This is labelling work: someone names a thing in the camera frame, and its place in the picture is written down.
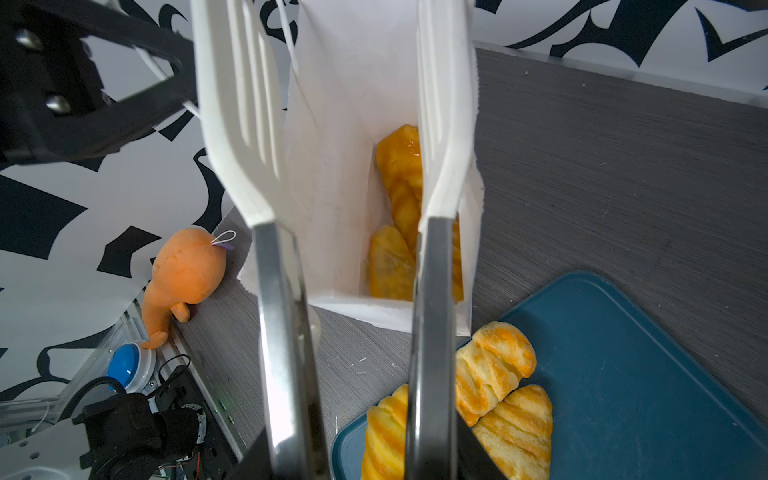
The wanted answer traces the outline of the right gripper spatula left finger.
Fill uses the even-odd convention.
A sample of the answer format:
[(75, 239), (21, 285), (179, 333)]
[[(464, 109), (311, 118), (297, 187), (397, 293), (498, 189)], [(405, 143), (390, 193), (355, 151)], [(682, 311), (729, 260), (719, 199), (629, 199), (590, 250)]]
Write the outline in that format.
[(191, 10), (207, 154), (251, 232), (256, 261), (265, 430), (236, 474), (326, 479), (330, 470), (273, 49), (250, 1), (195, 1)]

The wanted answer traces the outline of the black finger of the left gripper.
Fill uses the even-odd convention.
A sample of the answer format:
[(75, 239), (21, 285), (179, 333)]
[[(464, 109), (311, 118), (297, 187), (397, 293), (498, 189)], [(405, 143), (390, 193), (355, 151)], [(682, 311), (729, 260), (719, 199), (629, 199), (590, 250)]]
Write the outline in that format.
[[(84, 38), (170, 63), (166, 80), (111, 101)], [(93, 1), (1, 4), (1, 162), (45, 164), (115, 153), (197, 98), (192, 41)]]

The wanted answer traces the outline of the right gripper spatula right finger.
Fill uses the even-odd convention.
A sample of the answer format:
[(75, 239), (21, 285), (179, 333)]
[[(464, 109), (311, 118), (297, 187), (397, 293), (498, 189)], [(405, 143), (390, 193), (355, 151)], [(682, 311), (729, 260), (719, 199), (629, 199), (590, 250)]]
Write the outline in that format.
[(454, 479), (456, 460), (453, 223), (472, 156), (473, 74), (464, 1), (418, 4), (423, 166), (413, 306), (405, 476)]

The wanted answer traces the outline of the long braided fake bread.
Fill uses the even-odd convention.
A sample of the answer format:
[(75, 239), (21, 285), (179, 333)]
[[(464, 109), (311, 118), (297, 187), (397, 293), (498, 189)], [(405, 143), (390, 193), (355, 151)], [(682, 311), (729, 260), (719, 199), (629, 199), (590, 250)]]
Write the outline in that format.
[(391, 217), (417, 260), (423, 169), (418, 128), (404, 125), (380, 141), (376, 165), (391, 204)]

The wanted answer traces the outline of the white paper gift bag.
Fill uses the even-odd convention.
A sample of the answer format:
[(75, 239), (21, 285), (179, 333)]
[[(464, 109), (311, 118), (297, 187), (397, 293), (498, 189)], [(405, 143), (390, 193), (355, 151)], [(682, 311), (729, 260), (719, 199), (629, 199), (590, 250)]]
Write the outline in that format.
[[(404, 125), (419, 131), (417, 29), (421, 1), (304, 1), (284, 138), (287, 180), (311, 306), (408, 332), (411, 303), (370, 294), (370, 239), (390, 222), (377, 145)], [(457, 210), (462, 282), (474, 286), (484, 185), (474, 154), (478, 69), (467, 18), (473, 95), (472, 156)]]

